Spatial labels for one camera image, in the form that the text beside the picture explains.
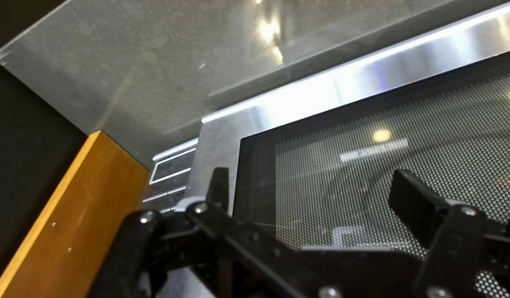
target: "black mount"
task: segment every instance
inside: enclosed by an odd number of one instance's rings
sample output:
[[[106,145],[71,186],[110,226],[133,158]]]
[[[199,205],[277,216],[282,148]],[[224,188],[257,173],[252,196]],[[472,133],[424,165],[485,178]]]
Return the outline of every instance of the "black mount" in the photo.
[[[429,248],[424,261],[393,249],[295,251],[225,213],[227,180],[229,170],[216,168],[206,201],[182,213],[128,215],[90,296],[154,296],[182,266],[217,296],[480,296],[480,269],[510,291],[510,221],[449,205],[409,170],[394,172],[389,206]]]

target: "wooden edge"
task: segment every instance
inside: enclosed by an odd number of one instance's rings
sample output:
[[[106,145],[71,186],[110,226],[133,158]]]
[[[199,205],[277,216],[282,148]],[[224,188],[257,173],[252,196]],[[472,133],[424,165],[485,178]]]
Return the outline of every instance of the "wooden edge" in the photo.
[[[60,180],[57,190],[43,206],[42,213],[35,220],[33,226],[28,229],[27,236],[23,238],[20,248],[9,261],[5,271],[0,276],[0,296],[7,291],[9,284],[12,282],[14,276],[17,274],[19,268],[22,266],[23,259],[27,258],[28,251],[32,249],[33,243],[37,241],[38,234],[42,233],[43,226],[47,224],[48,218],[52,216],[53,210],[57,208],[58,201],[62,200],[65,190],[68,188],[70,181],[73,180],[78,168],[83,165],[83,160],[90,153],[93,143],[98,140],[101,132],[93,132],[85,145],[76,153],[75,160],[71,162],[68,172]]]

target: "wooden panel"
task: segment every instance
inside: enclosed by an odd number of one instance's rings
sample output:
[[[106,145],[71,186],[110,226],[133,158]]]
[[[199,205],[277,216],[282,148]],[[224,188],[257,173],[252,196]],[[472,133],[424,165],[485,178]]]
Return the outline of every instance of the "wooden panel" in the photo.
[[[0,296],[85,296],[146,168],[101,132],[88,137],[0,277]]]

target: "dark background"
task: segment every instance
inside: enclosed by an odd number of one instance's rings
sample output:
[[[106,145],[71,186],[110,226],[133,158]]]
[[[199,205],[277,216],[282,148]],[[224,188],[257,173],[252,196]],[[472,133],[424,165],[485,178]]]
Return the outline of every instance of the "dark background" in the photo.
[[[62,0],[0,0],[0,46]],[[0,273],[86,135],[0,67]]]

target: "mesh screen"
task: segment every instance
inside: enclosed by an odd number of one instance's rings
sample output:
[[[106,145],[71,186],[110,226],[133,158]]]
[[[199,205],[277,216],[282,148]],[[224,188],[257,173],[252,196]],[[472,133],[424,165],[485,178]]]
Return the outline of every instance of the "mesh screen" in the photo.
[[[388,206],[394,168],[510,216],[510,75],[277,143],[277,236],[295,246],[426,249]],[[510,296],[487,273],[477,289]]]

